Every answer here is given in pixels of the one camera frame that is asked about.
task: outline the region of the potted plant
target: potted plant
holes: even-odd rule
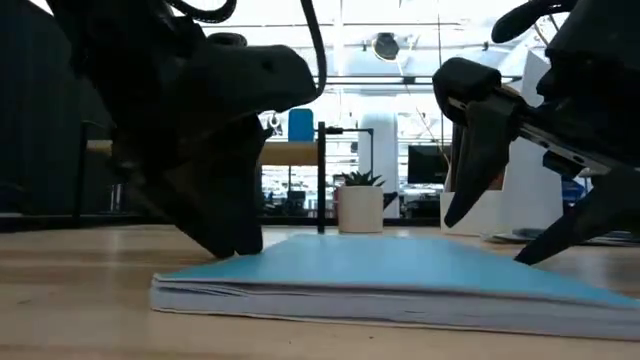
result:
[[[344,185],[338,188],[338,229],[343,233],[382,232],[384,194],[371,171],[342,174]]]

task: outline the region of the ceiling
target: ceiling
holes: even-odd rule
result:
[[[46,0],[30,0],[49,11]],[[186,0],[216,9],[225,0]],[[442,61],[462,56],[495,67],[503,75],[522,74],[529,49],[544,48],[533,30],[507,44],[490,41],[495,21],[523,0],[316,0],[318,22],[332,76],[430,76]],[[236,32],[251,45],[285,44],[317,73],[315,53],[299,0],[238,0],[222,24],[202,24],[205,33]],[[397,63],[372,52],[380,32],[391,32],[400,46]]]

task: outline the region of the succulent plant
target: succulent plant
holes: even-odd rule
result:
[[[380,175],[373,176],[371,171],[361,174],[359,171],[351,172],[350,174],[342,173],[345,180],[345,186],[382,186],[385,181],[378,181]]]

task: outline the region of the ceiling light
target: ceiling light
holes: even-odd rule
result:
[[[379,33],[371,45],[373,53],[383,61],[396,61],[398,52],[400,52],[400,46],[398,46],[393,33]]]

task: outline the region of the office desk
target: office desk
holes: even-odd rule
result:
[[[77,173],[75,182],[73,219],[79,223],[82,215],[84,176],[85,176],[85,152],[94,152],[106,157],[111,156],[111,140],[88,140],[87,126],[82,124],[80,134],[80,151],[77,159]],[[317,166],[318,168],[318,205],[315,223],[318,233],[324,233],[327,218],[326,206],[326,136],[327,131],[324,122],[318,122],[318,138],[315,142],[267,142],[262,148],[258,159],[259,165],[285,165],[285,166]]]
[[[265,239],[273,244],[299,232],[316,230],[267,228]],[[518,249],[489,248],[504,255]],[[0,359],[620,360],[640,354],[640,344],[625,342],[149,310],[153,273],[208,261],[205,251],[170,226],[2,234]],[[640,249],[576,247],[542,267],[640,297]]]

